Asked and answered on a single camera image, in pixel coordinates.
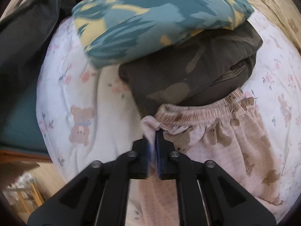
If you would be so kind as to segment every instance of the teal fabric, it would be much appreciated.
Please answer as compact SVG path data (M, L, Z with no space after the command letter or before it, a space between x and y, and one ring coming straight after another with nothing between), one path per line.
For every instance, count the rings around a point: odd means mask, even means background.
M81 43L95 67L125 63L202 30L233 30L253 12L247 0L93 0L73 8Z
M48 155L36 119L36 82L19 97L0 131L0 149Z

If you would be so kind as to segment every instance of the elastic waistband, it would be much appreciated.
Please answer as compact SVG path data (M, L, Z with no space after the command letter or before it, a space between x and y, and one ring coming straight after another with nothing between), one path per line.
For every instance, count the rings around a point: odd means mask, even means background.
M161 105L155 118L164 125L196 126L230 120L244 115L254 108L254 98L245 98L241 89L236 89L227 97L211 105L182 107L172 104Z

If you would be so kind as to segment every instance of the metal screw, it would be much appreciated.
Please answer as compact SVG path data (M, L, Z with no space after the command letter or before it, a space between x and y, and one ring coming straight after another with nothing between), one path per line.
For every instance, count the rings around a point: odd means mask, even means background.
M176 158L180 156L180 153L178 151L171 151L170 156Z
M102 162L101 161L93 161L91 163L91 167L93 168L99 168L101 166Z
M207 161L206 166L209 167L209 168L213 168L213 167L215 167L215 162L214 161Z
M136 157L137 156L137 152L134 150L131 150L128 152L128 157Z

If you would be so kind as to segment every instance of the bedsheet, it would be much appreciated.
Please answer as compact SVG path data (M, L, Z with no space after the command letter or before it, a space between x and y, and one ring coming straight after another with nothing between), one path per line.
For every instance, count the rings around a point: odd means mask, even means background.
M282 202L273 208L280 221L301 192L301 57L284 33L258 10L248 20L263 46L242 89L255 98L282 164ZM60 25L41 68L36 114L53 163L66 181L93 160L114 160L142 137L137 107L117 70L118 65L94 70L72 19ZM143 225L134 189L129 200L128 225Z

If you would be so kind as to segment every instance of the teal and yellow garment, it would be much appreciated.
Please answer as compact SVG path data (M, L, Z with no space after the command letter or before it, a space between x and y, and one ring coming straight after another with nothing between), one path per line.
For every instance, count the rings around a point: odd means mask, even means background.
M96 68L125 63L207 29L235 29L253 12L247 0L93 0L73 8Z

